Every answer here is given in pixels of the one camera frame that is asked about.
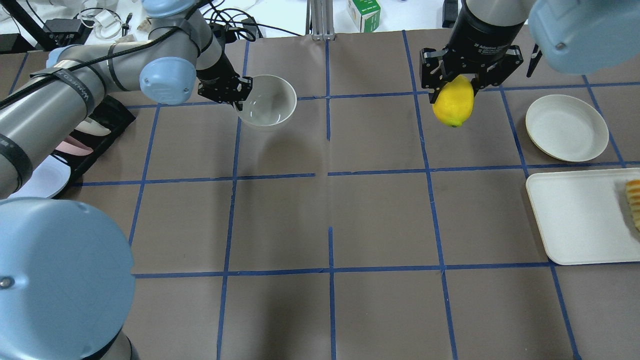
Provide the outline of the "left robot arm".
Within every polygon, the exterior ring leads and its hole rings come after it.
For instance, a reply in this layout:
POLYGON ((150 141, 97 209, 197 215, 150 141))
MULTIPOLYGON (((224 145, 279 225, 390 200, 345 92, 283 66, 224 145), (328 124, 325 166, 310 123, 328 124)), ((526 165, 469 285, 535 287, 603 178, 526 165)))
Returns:
POLYGON ((203 18, 201 1, 144 0, 148 41, 53 50, 1 102, 1 358, 134 360, 122 328, 134 258, 121 228, 75 200, 12 197, 107 95, 180 105, 192 91, 242 109, 252 89, 203 18))

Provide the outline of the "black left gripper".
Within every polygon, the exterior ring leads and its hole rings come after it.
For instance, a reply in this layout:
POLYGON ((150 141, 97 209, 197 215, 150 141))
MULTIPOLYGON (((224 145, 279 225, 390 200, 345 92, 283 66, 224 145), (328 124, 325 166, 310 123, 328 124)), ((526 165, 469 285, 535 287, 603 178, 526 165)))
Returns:
POLYGON ((252 91, 252 78, 230 72, 198 71, 198 95, 216 103, 233 104, 237 112, 242 112, 244 101, 252 91))

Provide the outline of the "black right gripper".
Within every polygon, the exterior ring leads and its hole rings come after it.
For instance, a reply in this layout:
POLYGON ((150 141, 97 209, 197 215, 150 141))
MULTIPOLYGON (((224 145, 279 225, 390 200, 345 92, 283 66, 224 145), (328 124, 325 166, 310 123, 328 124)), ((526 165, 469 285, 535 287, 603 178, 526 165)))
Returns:
POLYGON ((524 63, 519 46, 503 48, 496 55, 462 55, 452 48, 420 51, 420 84, 435 104, 444 87, 458 75, 473 75, 474 96, 489 86, 498 87, 524 63))

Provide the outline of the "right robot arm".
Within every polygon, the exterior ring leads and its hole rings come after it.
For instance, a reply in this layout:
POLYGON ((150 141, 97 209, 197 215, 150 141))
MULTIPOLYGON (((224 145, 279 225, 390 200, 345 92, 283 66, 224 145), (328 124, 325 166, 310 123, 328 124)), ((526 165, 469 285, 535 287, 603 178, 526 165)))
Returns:
POLYGON ((474 93, 502 85, 524 63, 514 40, 524 25, 534 41, 527 70, 541 58, 559 73, 589 75, 640 51, 637 0, 464 0, 441 50, 420 51, 420 86, 435 103, 459 75, 474 93))

